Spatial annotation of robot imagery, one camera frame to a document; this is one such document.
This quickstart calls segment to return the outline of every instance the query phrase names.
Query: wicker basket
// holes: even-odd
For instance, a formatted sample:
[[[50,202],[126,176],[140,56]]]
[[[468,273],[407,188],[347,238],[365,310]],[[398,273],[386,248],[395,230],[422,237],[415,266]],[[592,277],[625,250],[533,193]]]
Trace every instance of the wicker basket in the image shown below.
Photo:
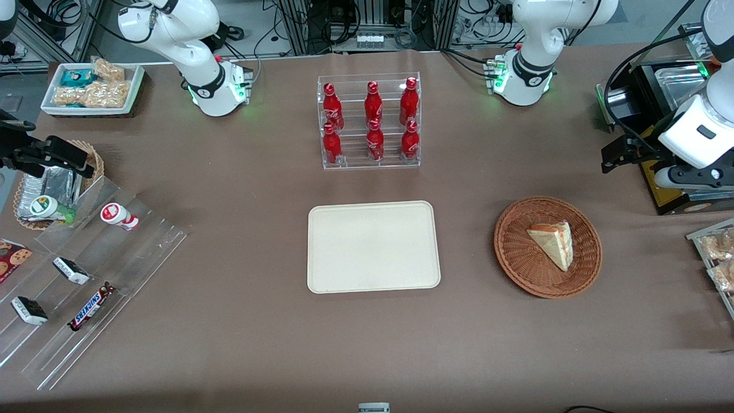
[[[534,224],[567,221],[573,237],[573,263],[561,271],[530,238]],[[495,252],[505,273],[525,291],[543,298],[577,295],[596,280],[601,269],[599,234],[573,205],[557,198],[534,196],[510,205],[495,226]]]
[[[94,167],[94,175],[91,178],[85,179],[81,182],[81,193],[83,193],[90,186],[92,186],[94,181],[96,181],[100,176],[104,175],[104,161],[102,160],[102,158],[99,157],[97,151],[95,151],[94,147],[91,146],[89,143],[86,143],[82,140],[70,140],[69,143],[87,152],[87,164]],[[15,213],[15,219],[18,220],[18,222],[22,226],[28,229],[43,231],[53,223],[52,220],[27,222],[18,218],[18,205],[21,204],[21,193],[23,193],[23,183],[25,181],[26,176],[23,175],[21,183],[18,185],[18,190],[15,191],[15,196],[13,197],[12,210]]]

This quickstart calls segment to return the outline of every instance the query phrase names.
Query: coca-cola bottle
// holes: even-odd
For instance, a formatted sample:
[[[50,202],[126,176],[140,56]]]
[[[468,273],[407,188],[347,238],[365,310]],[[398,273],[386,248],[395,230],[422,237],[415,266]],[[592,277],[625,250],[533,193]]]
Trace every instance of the coca-cola bottle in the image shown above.
[[[324,85],[324,115],[327,122],[331,122],[338,130],[344,129],[344,114],[341,111],[341,101],[334,91],[334,84]]]
[[[324,150],[326,160],[331,165],[339,165],[344,162],[344,155],[341,153],[341,139],[331,123],[324,125]]]
[[[414,162],[418,157],[418,145],[421,141],[421,137],[418,136],[418,123],[408,121],[405,129],[400,144],[400,157],[405,162]]]
[[[382,122],[379,119],[369,121],[369,132],[367,132],[367,157],[375,162],[381,161],[385,155],[385,136],[379,129]]]
[[[382,98],[377,92],[377,82],[371,80],[367,84],[367,99],[365,99],[365,122],[377,119],[382,121]]]
[[[409,77],[405,81],[405,91],[400,98],[400,124],[405,125],[408,121],[414,121],[418,113],[418,91],[415,87],[418,80],[415,77]]]

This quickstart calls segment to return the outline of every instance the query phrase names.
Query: brown tablecloth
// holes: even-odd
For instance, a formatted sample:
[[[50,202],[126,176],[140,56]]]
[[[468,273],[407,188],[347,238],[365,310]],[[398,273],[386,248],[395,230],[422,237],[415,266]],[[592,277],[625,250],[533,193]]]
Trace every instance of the brown tablecloth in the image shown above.
[[[600,172],[613,136],[594,85],[635,48],[566,50],[526,108],[441,54],[402,52],[266,61],[251,105],[224,118],[191,103],[172,65],[146,68],[134,119],[41,115],[36,136],[92,143],[111,179],[189,237],[56,389],[37,392],[11,359],[0,394],[18,404],[2,409],[731,412],[732,323],[684,238],[730,214],[660,218],[638,168]],[[423,165],[324,172],[316,77],[402,71],[423,79]],[[596,225],[603,269],[584,294],[534,298],[499,268],[495,220],[530,195]],[[308,290],[311,208],[406,200],[435,209],[438,287]],[[37,235],[8,212],[3,237]]]

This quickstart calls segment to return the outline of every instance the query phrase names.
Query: acrylic bottle rack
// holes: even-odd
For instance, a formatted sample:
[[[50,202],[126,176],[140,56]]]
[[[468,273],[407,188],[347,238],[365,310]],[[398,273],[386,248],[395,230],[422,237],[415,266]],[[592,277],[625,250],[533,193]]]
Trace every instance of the acrylic bottle rack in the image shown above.
[[[418,96],[421,96],[421,74],[416,73],[381,73],[372,75],[320,76],[316,85],[316,108],[319,114],[319,141],[321,144],[321,162],[325,170],[344,170],[355,168],[417,168],[421,166],[421,147],[412,162],[405,162],[400,157],[400,145],[405,126],[400,124],[400,98],[405,90],[408,77],[418,80]],[[367,125],[364,101],[367,97],[367,83],[374,80],[379,86],[382,97],[382,133],[385,135],[385,156],[379,162],[367,156]],[[331,165],[327,161],[324,150],[324,85],[334,84],[336,95],[341,100],[344,112],[344,129],[338,132],[341,138],[341,150],[344,161],[340,165]],[[418,101],[416,112],[418,134],[423,140],[421,125],[421,101]]]

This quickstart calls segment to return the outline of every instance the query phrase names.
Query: packaged bread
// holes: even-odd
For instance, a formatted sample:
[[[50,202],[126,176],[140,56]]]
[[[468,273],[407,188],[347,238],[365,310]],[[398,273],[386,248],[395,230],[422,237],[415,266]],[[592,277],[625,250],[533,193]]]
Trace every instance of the packaged bread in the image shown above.
[[[573,239],[568,222],[533,225],[527,232],[558,268],[568,271],[573,262]]]
[[[81,104],[86,107],[123,107],[130,82],[93,82],[86,88]]]
[[[54,103],[59,106],[80,104],[86,92],[83,87],[59,86],[54,92]]]
[[[732,277],[732,262],[724,262],[716,267],[711,268],[708,273],[711,275],[714,284],[722,292],[734,292],[732,283],[734,283]]]
[[[113,65],[101,57],[92,58],[95,75],[109,82],[121,82],[125,80],[125,68]]]

